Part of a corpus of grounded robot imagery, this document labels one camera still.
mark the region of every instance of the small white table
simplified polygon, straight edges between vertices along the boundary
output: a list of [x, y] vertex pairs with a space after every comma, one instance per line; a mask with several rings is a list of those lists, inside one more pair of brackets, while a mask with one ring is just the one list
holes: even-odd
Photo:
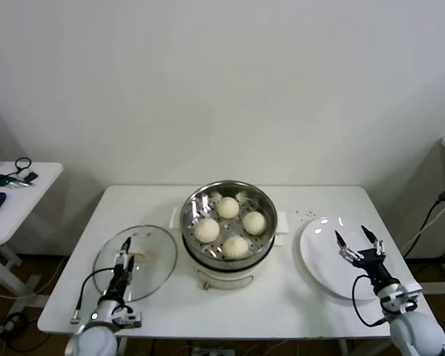
[[[7, 265], [0, 263], [0, 284], [3, 284], [16, 296], [24, 296], [33, 292], [39, 282], [39, 275], [33, 275], [26, 283], [22, 283], [9, 269], [11, 266], [20, 266], [22, 261], [5, 245], [33, 210], [38, 201], [45, 195], [50, 186], [62, 172], [61, 163], [33, 162], [30, 170], [37, 173], [33, 181], [34, 186], [27, 188], [0, 188], [7, 194], [7, 199], [0, 207], [0, 254], [8, 259]], [[14, 162], [0, 162], [0, 174], [16, 171]], [[36, 295], [31, 298], [17, 300], [10, 312], [18, 312], [25, 306], [42, 307], [46, 297]]]
[[[197, 186], [112, 186], [105, 191], [87, 228], [62, 272], [38, 327], [43, 332], [72, 334], [78, 326], [69, 320], [84, 278], [92, 272], [100, 248], [121, 230], [142, 224], [168, 228], [174, 207], [181, 206]], [[414, 281], [401, 253], [360, 187], [261, 187], [277, 209], [289, 216], [290, 234], [273, 247], [261, 274], [249, 286], [232, 291], [203, 290], [178, 230], [178, 260], [174, 273], [150, 297], [131, 303], [142, 311], [140, 329], [118, 336], [223, 339], [315, 339], [388, 337], [389, 326], [367, 328], [356, 317], [351, 300], [334, 296], [322, 287], [294, 253], [301, 231], [314, 215], [340, 214], [365, 222], [384, 240], [392, 260], [393, 276]], [[81, 316], [86, 322], [99, 293], [88, 283]], [[379, 302], [360, 303], [368, 321], [381, 317]], [[431, 314], [423, 297], [419, 311]]]

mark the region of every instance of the metal steamer tray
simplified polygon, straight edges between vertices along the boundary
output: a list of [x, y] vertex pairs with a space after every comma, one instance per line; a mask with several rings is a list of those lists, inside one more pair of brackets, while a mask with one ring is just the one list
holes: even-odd
[[[223, 219], [216, 211], [219, 200], [233, 197], [239, 203], [239, 214], [233, 219]], [[260, 212], [266, 219], [266, 230], [261, 235], [250, 235], [243, 228], [243, 218], [251, 211]], [[220, 234], [212, 243], [201, 243], [194, 236], [198, 222], [205, 218], [215, 219]], [[277, 228], [277, 212], [270, 198], [259, 188], [244, 182], [225, 180], [211, 183], [195, 191], [185, 202], [180, 216], [182, 238], [188, 253], [201, 265], [221, 272], [243, 271], [258, 264], [274, 245]], [[229, 260], [223, 256], [223, 243], [234, 235], [246, 239], [247, 256]]]

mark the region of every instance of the white plate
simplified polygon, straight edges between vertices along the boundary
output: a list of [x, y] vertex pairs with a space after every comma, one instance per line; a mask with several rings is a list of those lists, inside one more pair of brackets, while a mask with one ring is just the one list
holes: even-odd
[[[337, 245], [334, 230], [340, 233], [348, 247], [354, 251], [372, 248], [361, 225], [364, 224], [335, 215], [321, 217], [306, 226], [300, 239], [303, 262], [311, 274], [335, 294], [349, 299], [351, 299], [355, 278], [366, 272], [361, 268], [353, 267], [340, 256], [340, 248]], [[376, 231], [373, 232], [379, 240], [382, 240]], [[384, 264], [390, 270], [389, 254], [387, 254]], [[367, 278], [362, 278], [357, 282], [355, 295], [357, 300], [376, 298]]]

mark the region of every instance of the floor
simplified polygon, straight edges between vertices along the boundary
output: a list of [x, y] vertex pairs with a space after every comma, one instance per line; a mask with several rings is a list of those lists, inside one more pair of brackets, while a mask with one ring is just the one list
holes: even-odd
[[[59, 261], [58, 257], [23, 257], [23, 265], [19, 268], [13, 268], [15, 273], [21, 280], [26, 280], [31, 274], [42, 274], [43, 281], [48, 281], [53, 275]], [[413, 265], [411, 270], [415, 273], [422, 265]], [[418, 280], [421, 282], [444, 280], [445, 275], [439, 266], [430, 266], [421, 272]], [[51, 283], [42, 293], [49, 294], [53, 290], [54, 283]], [[0, 294], [8, 294], [6, 290], [0, 288]], [[432, 307], [438, 321], [445, 330], [445, 295], [427, 296], [427, 300]], [[12, 301], [0, 299], [0, 319], [2, 319], [7, 310], [11, 307]], [[39, 316], [38, 309], [26, 309], [26, 314], [30, 319]], [[18, 339], [13, 341], [16, 349], [26, 349], [43, 341], [47, 335], [42, 334], [37, 328], [36, 323], [31, 323], [26, 332]], [[69, 337], [60, 335], [51, 335], [49, 340], [39, 349], [29, 352], [29, 355], [63, 355]], [[364, 343], [365, 340], [349, 340], [348, 347], [350, 349]], [[189, 355], [191, 347], [195, 342], [190, 340], [129, 340], [126, 355], [129, 356], [186, 356]], [[220, 347], [224, 349], [236, 350], [236, 355], [242, 356], [262, 356], [269, 351], [270, 348], [277, 345], [277, 342], [247, 340], [214, 340], [197, 343], [203, 347]], [[0, 342], [0, 355], [12, 356], [21, 355], [12, 351], [8, 346], [2, 351], [3, 343]], [[283, 345], [277, 346], [270, 351], [271, 356], [281, 355], [341, 355], [336, 340], [312, 340], [312, 341], [289, 341]], [[385, 349], [380, 356], [400, 355], [394, 346]]]

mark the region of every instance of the white wall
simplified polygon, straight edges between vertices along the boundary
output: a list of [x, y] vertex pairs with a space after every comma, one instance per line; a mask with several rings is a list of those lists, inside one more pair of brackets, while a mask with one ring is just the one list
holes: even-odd
[[362, 185], [401, 243], [442, 136], [445, 1], [0, 1], [0, 158], [65, 166], [23, 252], [71, 251], [110, 184], [223, 178]]

